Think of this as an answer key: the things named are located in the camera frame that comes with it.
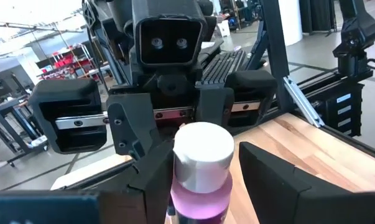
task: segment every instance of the wooden table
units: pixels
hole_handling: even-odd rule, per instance
[[[238,144],[247,141],[283,158],[297,167],[339,185],[352,192],[375,190],[375,158],[315,128],[291,114],[282,115],[257,128],[234,137],[236,150],[231,161],[233,189],[225,224],[259,223],[245,188],[238,160]],[[60,177],[57,186],[86,178],[97,172],[128,160],[127,157],[112,156],[84,170]]]

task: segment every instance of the keyboard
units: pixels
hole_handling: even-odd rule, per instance
[[[204,69],[201,81],[196,82],[196,86],[224,84],[227,76],[240,68],[245,55],[243,50],[218,54]]]

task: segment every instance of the concrete floor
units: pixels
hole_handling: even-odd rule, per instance
[[[366,3],[367,11],[375,17],[375,0]],[[339,6],[336,6],[338,26],[341,26]],[[223,50],[232,50],[235,46],[250,49],[256,39],[257,23],[224,38]],[[305,36],[300,42],[287,47],[289,62],[301,63],[321,68],[336,67],[332,50],[340,42],[340,34],[334,33]],[[375,58],[375,46],[367,50],[368,56]],[[296,82],[320,73],[318,70],[302,68],[291,73]],[[375,72],[374,77],[363,82],[362,136],[360,141],[375,147]],[[114,154],[113,140],[108,129],[108,142],[98,152],[77,155],[60,155],[49,149],[15,161],[16,168],[10,166],[0,169],[0,190],[49,189],[56,178],[73,170],[87,166],[92,162]],[[4,144],[0,145],[0,158],[10,159],[14,155]]]

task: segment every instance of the bolt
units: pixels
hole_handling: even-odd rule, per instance
[[[175,90],[176,90],[176,85],[175,85],[175,84],[170,84],[170,85],[168,86],[168,90],[169,90],[169,91],[175,91]]]
[[[82,126],[83,122],[82,121],[74,121],[74,125],[77,127]]]
[[[118,147],[125,147],[126,146],[126,142],[125,141],[121,141],[119,144],[118,144]]]
[[[121,121],[120,119],[115,119],[114,120],[114,124],[116,124],[116,125],[120,125],[122,123],[123,123],[123,121]]]
[[[157,113],[157,114],[155,115],[155,118],[157,118],[157,119],[160,119],[160,118],[162,118],[162,117],[163,117],[162,113]]]

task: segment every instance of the metal rod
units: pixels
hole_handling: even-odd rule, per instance
[[[285,88],[294,99],[295,103],[297,104],[307,121],[316,128],[323,126],[323,120],[314,110],[313,106],[307,100],[306,96],[302,93],[302,91],[300,91],[299,87],[287,77],[284,77],[284,82]]]
[[[69,44],[67,43],[67,41],[66,41],[66,40],[64,39],[64,37],[63,37],[63,32],[60,31],[60,30],[58,29],[58,27],[57,27],[56,24],[55,24],[55,28],[56,28],[56,31],[59,32],[59,34],[60,34],[60,38],[63,40],[63,42],[64,42],[64,44],[65,44],[65,47],[66,47],[67,49],[70,49],[70,52],[71,52],[71,54],[73,55],[73,60],[76,60],[78,66],[79,66],[80,69],[83,71],[83,73],[85,74],[85,77],[86,77],[85,69],[82,67],[82,65],[81,65],[81,63],[80,63],[80,60],[78,59],[78,57],[77,57],[77,56],[75,55],[75,53],[74,53],[74,50],[73,50],[74,46],[71,46],[71,47],[69,46]],[[73,63],[72,63],[72,68],[73,68],[73,70],[74,70],[75,78],[78,78],[78,74],[76,73],[76,69],[75,69],[75,67],[73,66]]]
[[[42,46],[40,45],[40,43],[39,43],[39,41],[38,41],[38,38],[35,36],[35,34],[34,34],[34,31],[32,30],[31,31],[31,34],[32,34],[32,36],[34,37],[34,39],[35,39],[35,43],[37,43],[38,44],[38,47],[39,47],[39,49],[40,49],[40,51],[43,53],[43,55],[45,56],[45,58],[46,58],[46,60],[48,60],[49,61],[49,63],[50,63],[50,65],[52,66],[52,68],[54,67],[54,64],[53,64],[53,62],[48,58],[48,56],[45,54],[45,52],[44,52],[44,50],[42,49]]]
[[[231,112],[251,111],[257,110],[261,103],[258,101],[238,102],[233,105]],[[167,108],[161,110],[154,110],[154,119],[174,119],[192,116],[194,109],[191,106],[181,108]],[[86,128],[93,126],[101,126],[108,124],[107,111],[103,114],[86,115],[86,116],[69,116],[56,119],[57,128],[71,129],[71,128]]]
[[[15,24],[11,22],[0,22],[0,27],[7,27],[7,28],[17,28],[17,29],[27,29],[27,30],[52,30],[58,31],[56,28],[52,27],[43,27],[43,26],[35,26],[35,25],[27,25],[27,24]],[[74,32],[74,33],[82,33],[82,30],[60,30],[61,32]]]

